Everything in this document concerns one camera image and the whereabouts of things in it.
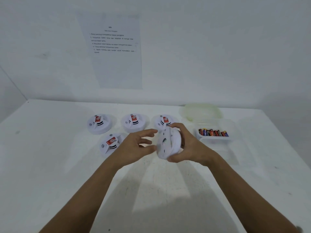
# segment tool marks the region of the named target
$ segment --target white table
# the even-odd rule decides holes
[[[0,231],[37,232],[102,163],[86,121],[167,113],[178,106],[29,100],[0,124]],[[311,170],[261,110],[222,108],[236,122],[258,167],[237,172],[305,232],[311,232]],[[156,154],[119,170],[92,232],[245,232],[208,168]]]

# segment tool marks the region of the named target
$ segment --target white wall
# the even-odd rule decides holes
[[[287,115],[311,115],[299,104],[311,99],[310,7],[311,0],[2,0],[0,65],[33,99],[262,108],[296,150],[305,147],[311,166],[308,142],[288,132],[310,121]],[[143,90],[99,88],[74,8],[140,14]]]
[[[0,68],[0,123],[25,101],[24,96]]]

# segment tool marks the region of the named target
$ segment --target person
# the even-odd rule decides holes
[[[191,160],[208,167],[248,233],[299,233],[288,219],[250,187],[219,154],[197,140],[182,123],[173,123],[170,127],[180,129],[183,151],[167,160]],[[152,141],[144,137],[154,137],[157,132],[156,129],[147,129],[130,133],[40,233],[89,232],[116,172],[156,151],[156,145],[151,145]]]

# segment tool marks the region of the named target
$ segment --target smoke detector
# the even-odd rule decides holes
[[[181,147],[181,135],[176,128],[166,127],[159,133],[157,154],[160,159],[178,153]]]
[[[122,143],[125,137],[121,133],[110,134],[100,143],[100,152],[104,158],[110,156]]]
[[[177,122],[177,119],[175,119],[173,116],[162,114],[155,119],[155,128],[161,131],[165,129],[166,126],[169,126],[176,122]]]
[[[146,127],[146,120],[141,114],[127,114],[121,119],[123,128],[128,132],[138,132]]]
[[[97,114],[87,121],[87,129],[94,135],[108,132],[112,127],[112,121],[107,114]]]

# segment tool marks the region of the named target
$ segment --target person's left arm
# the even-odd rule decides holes
[[[142,138],[154,137],[154,133],[156,129],[130,133],[40,233],[89,232],[116,172],[156,151],[156,145],[150,145],[152,141]]]

